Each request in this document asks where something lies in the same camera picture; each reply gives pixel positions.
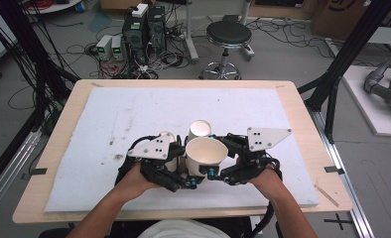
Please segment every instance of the stool leg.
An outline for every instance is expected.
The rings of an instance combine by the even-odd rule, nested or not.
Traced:
[[[219,65],[219,74],[220,74],[219,79],[227,79],[226,75],[225,75],[225,69],[226,69],[226,65],[227,65],[227,57],[229,57],[229,49],[225,48],[224,52],[222,54],[222,59],[221,59],[220,65]]]

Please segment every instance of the gray stool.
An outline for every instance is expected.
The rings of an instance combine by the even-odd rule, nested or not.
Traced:
[[[199,79],[205,79],[208,75],[213,75],[217,79],[228,79],[233,75],[234,79],[241,79],[241,72],[232,63],[227,61],[229,49],[241,49],[251,42],[251,31],[236,22],[219,21],[208,25],[206,36],[213,44],[223,47],[221,62],[211,62],[199,75]]]

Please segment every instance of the wooden table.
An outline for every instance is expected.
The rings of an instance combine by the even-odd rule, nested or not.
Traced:
[[[60,161],[68,146],[75,125],[93,87],[198,87],[198,88],[270,88],[276,89],[285,109],[292,133],[315,185],[320,204],[302,208],[304,212],[348,211],[349,195],[338,173],[327,173],[332,167],[320,135],[295,85],[290,81],[267,80],[81,80],[68,99],[63,114],[43,151],[37,168],[48,168],[42,176],[32,176],[14,212],[16,223],[69,222],[81,220],[87,212],[45,212]],[[168,211],[121,211],[118,219],[165,219],[260,215],[263,208],[217,208]]]

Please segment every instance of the white paper cup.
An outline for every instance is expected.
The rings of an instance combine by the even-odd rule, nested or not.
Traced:
[[[171,132],[163,131],[163,132],[159,133],[159,136],[164,136],[164,135],[168,135],[168,134],[170,136],[170,143],[176,142],[175,136]],[[170,172],[176,171],[177,170],[177,159],[173,158],[171,161],[167,162],[165,164],[165,166],[167,167],[168,171],[170,171]]]
[[[208,137],[192,139],[186,145],[187,168],[190,176],[205,177],[198,167],[218,166],[227,157],[227,148],[223,143]]]
[[[206,137],[209,136],[210,134],[211,134],[211,127],[210,124],[208,124],[208,122],[204,120],[194,121],[193,124],[190,126],[190,132],[189,132],[187,143],[194,138]]]

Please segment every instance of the white bracket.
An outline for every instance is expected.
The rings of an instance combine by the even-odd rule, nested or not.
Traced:
[[[291,129],[249,127],[247,131],[249,150],[256,152],[270,149],[291,134]]]
[[[165,160],[168,157],[170,133],[128,151],[128,156]]]

